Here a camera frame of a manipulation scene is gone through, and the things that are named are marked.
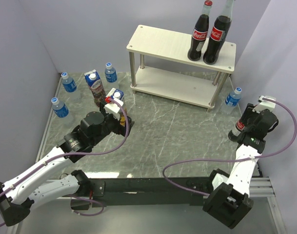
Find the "cola glass bottle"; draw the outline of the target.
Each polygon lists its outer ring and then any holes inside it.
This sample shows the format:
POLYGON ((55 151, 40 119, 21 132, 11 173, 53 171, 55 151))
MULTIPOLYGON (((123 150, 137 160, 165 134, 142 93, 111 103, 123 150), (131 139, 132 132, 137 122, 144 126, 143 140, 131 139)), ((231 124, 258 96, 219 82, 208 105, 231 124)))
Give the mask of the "cola glass bottle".
POLYGON ((240 143, 244 138, 244 128, 247 125, 247 118, 242 117, 236 123, 233 129, 229 132, 228 138, 232 142, 240 143))
POLYGON ((207 39, 209 30, 209 15, 212 4, 211 0, 206 0, 204 2, 201 15, 194 26, 191 45, 187 54, 188 59, 191 61, 198 61, 201 58, 201 51, 207 39))
POLYGON ((203 56, 203 61, 206 64, 215 64, 219 57, 219 53, 232 23, 234 3, 234 0, 227 0, 222 12, 215 20, 210 33, 207 49, 203 56))

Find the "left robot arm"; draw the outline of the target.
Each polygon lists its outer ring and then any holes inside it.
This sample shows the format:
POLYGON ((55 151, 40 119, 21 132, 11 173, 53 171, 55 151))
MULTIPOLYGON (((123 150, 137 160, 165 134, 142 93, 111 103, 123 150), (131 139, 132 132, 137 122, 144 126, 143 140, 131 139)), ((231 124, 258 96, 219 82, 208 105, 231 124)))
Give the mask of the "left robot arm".
POLYGON ((14 226, 32 209, 64 195, 86 195, 90 184, 82 171, 75 171, 57 182, 45 184, 51 175, 92 156, 92 149, 111 133, 127 138, 132 120, 123 101, 116 98, 101 103, 98 112, 90 112, 42 159, 26 171, 0 182, 0 215, 4 225, 14 226))

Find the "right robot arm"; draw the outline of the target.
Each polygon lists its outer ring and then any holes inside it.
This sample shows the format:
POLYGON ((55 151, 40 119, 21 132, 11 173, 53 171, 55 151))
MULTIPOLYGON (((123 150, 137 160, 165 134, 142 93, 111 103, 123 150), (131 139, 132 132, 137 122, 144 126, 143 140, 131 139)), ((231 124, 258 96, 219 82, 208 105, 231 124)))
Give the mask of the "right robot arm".
POLYGON ((203 210, 229 229, 233 229, 252 209, 250 182, 258 161, 265 148, 266 135, 278 125, 273 113, 275 103, 261 101, 247 104, 241 118, 229 132, 228 138, 236 142, 236 162, 228 174, 216 169, 206 182, 210 193, 203 210))

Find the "white two-tier wooden shelf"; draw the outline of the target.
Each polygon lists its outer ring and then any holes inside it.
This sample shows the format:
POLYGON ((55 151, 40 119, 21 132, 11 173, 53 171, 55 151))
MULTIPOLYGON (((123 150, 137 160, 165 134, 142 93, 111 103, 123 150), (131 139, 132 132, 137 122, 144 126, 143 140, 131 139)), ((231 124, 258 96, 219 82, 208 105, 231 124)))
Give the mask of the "white two-tier wooden shelf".
POLYGON ((191 35, 139 25, 128 45, 131 89, 212 110, 229 75, 235 70, 237 46, 225 42, 218 61, 208 65, 187 57, 191 35), (213 81, 180 73, 192 66, 214 71, 213 81))

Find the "pineapple juice carton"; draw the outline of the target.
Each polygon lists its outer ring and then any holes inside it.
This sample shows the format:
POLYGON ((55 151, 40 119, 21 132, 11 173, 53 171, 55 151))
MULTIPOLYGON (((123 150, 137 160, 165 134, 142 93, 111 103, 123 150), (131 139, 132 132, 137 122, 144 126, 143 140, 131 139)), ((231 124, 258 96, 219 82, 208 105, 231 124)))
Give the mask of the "pineapple juice carton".
MULTIPOLYGON (((112 99, 117 98, 117 99, 119 99, 121 101, 124 101, 124 92, 121 91, 121 90, 119 90, 119 89, 117 89, 117 88, 112 88, 108 92, 108 94, 106 95, 106 97, 110 97, 112 99)), ((120 114, 120 117, 121 117, 120 124, 122 126, 124 126, 125 125, 125 117, 124 117, 123 113, 120 114)))

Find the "right water bottle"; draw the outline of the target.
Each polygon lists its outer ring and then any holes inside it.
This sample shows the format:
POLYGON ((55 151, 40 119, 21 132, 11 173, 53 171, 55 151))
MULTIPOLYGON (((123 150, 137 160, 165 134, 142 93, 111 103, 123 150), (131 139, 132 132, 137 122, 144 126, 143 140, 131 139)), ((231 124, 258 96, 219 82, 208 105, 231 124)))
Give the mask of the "right water bottle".
POLYGON ((241 99, 241 92, 242 89, 240 87, 237 87, 235 90, 231 91, 224 100, 221 111, 226 114, 230 114, 241 99))

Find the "water bottle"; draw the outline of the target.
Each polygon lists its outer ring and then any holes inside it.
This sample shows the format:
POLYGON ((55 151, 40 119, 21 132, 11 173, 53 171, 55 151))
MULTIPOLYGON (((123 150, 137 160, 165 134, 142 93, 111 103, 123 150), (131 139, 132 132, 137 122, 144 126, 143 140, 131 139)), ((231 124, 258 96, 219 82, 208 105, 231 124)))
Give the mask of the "water bottle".
POLYGON ((112 66, 112 63, 106 63, 105 68, 105 77, 110 88, 119 88, 118 76, 115 68, 112 66))
POLYGON ((242 89, 240 87, 237 87, 235 90, 231 91, 224 100, 221 111, 226 114, 230 114, 241 99, 241 92, 242 89))
POLYGON ((67 72, 61 73, 61 82, 66 91, 66 93, 72 98, 73 100, 80 99, 80 93, 77 89, 77 85, 74 79, 68 75, 67 72))
POLYGON ((62 120, 63 124, 70 126, 74 120, 66 104, 57 97, 51 99, 52 109, 56 116, 62 120))

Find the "grape juice carton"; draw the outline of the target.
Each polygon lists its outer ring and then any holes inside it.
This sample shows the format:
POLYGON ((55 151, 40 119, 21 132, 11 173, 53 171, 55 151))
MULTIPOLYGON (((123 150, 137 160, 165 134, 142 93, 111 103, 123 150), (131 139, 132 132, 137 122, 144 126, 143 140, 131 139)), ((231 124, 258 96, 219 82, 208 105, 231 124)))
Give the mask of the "grape juice carton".
POLYGON ((103 87, 101 78, 95 69, 87 73, 84 73, 84 77, 93 95, 94 103, 99 107, 100 102, 104 101, 106 97, 105 89, 103 87))

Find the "back centre water bottle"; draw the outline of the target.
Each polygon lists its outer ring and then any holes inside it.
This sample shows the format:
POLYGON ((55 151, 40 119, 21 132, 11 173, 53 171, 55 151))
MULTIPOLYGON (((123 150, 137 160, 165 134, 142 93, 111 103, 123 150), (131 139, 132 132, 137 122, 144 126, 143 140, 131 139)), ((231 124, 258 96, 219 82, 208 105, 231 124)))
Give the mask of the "back centre water bottle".
POLYGON ((105 77, 110 88, 119 88, 118 76, 115 68, 112 66, 112 63, 106 63, 105 68, 105 77))

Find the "front left water bottle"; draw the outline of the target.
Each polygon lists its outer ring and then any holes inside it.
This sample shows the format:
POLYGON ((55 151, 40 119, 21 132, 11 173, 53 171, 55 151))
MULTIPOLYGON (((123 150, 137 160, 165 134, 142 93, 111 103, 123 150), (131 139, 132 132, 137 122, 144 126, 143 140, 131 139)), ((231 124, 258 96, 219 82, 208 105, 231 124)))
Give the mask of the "front left water bottle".
POLYGON ((52 109, 56 116, 62 120, 63 124, 70 126, 74 120, 66 104, 57 97, 51 99, 52 109))

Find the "back left water bottle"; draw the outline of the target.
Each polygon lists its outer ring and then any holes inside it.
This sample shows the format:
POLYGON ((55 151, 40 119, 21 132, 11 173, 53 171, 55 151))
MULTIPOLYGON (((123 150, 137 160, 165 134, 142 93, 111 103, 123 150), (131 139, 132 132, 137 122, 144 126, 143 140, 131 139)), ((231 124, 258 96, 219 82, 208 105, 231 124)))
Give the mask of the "back left water bottle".
POLYGON ((74 79, 68 75, 67 72, 61 73, 61 82, 66 91, 66 93, 72 98, 73 100, 80 99, 80 93, 77 89, 77 85, 74 79))

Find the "black base crossbar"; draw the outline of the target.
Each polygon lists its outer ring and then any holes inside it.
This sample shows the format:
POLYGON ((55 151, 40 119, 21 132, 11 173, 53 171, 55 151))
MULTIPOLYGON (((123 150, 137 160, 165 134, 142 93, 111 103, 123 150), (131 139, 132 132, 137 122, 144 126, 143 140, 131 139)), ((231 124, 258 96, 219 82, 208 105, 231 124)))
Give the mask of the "black base crossbar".
POLYGON ((93 199, 105 206, 188 204, 202 206, 203 195, 189 192, 164 178, 94 178, 93 199))

